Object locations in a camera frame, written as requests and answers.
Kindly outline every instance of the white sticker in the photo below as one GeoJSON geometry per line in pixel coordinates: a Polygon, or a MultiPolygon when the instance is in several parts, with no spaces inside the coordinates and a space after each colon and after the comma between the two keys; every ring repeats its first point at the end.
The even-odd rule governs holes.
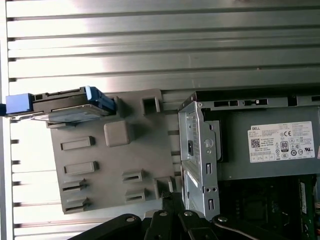
{"type": "Polygon", "coordinates": [[[248,140],[251,163],[315,157],[311,121],[251,126],[248,140]]]}
{"type": "Polygon", "coordinates": [[[198,182],[197,182],[197,180],[191,175],[190,172],[187,171],[187,174],[188,174],[189,178],[191,179],[191,181],[194,183],[194,185],[195,185],[196,187],[198,187],[198,182]]]}
{"type": "Polygon", "coordinates": [[[301,191],[301,211],[307,214],[307,199],[306,199],[306,186],[303,182],[300,182],[301,191]]]}

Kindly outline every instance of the blue drive handle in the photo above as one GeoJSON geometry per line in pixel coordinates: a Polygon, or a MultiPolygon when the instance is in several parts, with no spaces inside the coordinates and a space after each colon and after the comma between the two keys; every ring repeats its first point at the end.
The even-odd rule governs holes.
{"type": "Polygon", "coordinates": [[[31,97],[32,94],[30,93],[6,96],[6,114],[32,112],[33,104],[31,97]]]}
{"type": "Polygon", "coordinates": [[[111,111],[116,110],[116,103],[109,97],[104,95],[104,93],[97,89],[95,86],[85,86],[85,93],[88,101],[98,102],[99,108],[106,107],[111,111]]]}

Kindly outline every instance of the barcode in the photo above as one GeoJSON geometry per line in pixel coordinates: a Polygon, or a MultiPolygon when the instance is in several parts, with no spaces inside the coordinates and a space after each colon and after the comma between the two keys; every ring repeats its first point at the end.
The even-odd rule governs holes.
{"type": "Polygon", "coordinates": [[[260,139],[251,139],[251,147],[252,148],[260,148],[260,139]]]}

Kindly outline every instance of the rectangular slot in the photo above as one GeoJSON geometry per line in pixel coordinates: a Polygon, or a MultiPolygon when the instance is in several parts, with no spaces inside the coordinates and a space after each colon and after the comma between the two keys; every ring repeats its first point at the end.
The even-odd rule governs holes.
{"type": "Polygon", "coordinates": [[[86,186],[85,179],[78,181],[69,181],[62,184],[63,192],[78,192],[81,191],[86,186]]]}
{"type": "Polygon", "coordinates": [[[75,206],[75,207],[67,207],[65,209],[66,214],[74,214],[74,213],[80,213],[85,210],[84,206],[75,206]]]}
{"type": "Polygon", "coordinates": [[[63,187],[62,191],[72,191],[72,190],[81,190],[81,186],[68,186],[68,187],[63,187]]]}
{"type": "Polygon", "coordinates": [[[125,177],[123,181],[131,181],[131,180],[138,180],[139,176],[130,176],[130,177],[125,177]]]}
{"type": "Polygon", "coordinates": [[[251,106],[252,103],[253,103],[253,102],[252,102],[251,100],[245,100],[245,101],[244,101],[244,105],[245,105],[245,106],[251,106]]]}
{"type": "Polygon", "coordinates": [[[206,164],[206,174],[212,174],[211,163],[206,164]]]}
{"type": "Polygon", "coordinates": [[[268,99],[257,99],[255,100],[255,105],[257,106],[268,105],[268,99]]]}
{"type": "Polygon", "coordinates": [[[209,199],[208,204],[209,204],[209,210],[215,209],[215,204],[213,199],[209,199]]]}
{"type": "Polygon", "coordinates": [[[320,96],[312,96],[311,101],[312,102],[320,102],[320,96]]]}
{"type": "Polygon", "coordinates": [[[213,105],[218,108],[218,107],[229,107],[229,101],[215,101],[213,105]]]}
{"type": "Polygon", "coordinates": [[[129,201],[136,201],[136,200],[141,200],[143,197],[142,196],[133,196],[133,197],[128,197],[126,199],[127,202],[129,201]]]}
{"type": "Polygon", "coordinates": [[[142,182],[142,169],[140,170],[129,170],[129,171],[125,171],[122,174],[122,182],[124,184],[128,184],[128,183],[138,183],[138,182],[142,182]]]}
{"type": "Polygon", "coordinates": [[[43,98],[43,96],[41,94],[35,95],[35,100],[41,100],[42,98],[43,98]]]}
{"type": "Polygon", "coordinates": [[[236,107],[236,106],[238,106],[238,100],[230,101],[230,107],[236,107]]]}
{"type": "Polygon", "coordinates": [[[64,166],[64,173],[66,175],[79,175],[93,173],[98,168],[98,163],[96,161],[83,162],[77,164],[70,164],[64,166]]]}
{"type": "Polygon", "coordinates": [[[188,140],[188,154],[190,156],[194,155],[194,142],[191,140],[188,140]]]}
{"type": "Polygon", "coordinates": [[[79,149],[89,147],[95,144],[95,139],[92,136],[80,137],[71,139],[66,142],[60,143],[61,150],[79,149]]]}
{"type": "Polygon", "coordinates": [[[155,114],[159,112],[157,107],[157,99],[155,97],[143,99],[142,104],[144,107],[144,115],[155,114]]]}
{"type": "Polygon", "coordinates": [[[294,107],[298,105],[297,96],[288,96],[288,107],[294,107]]]}
{"type": "Polygon", "coordinates": [[[145,189],[127,191],[125,194],[125,202],[126,203],[140,203],[146,200],[145,189]]]}

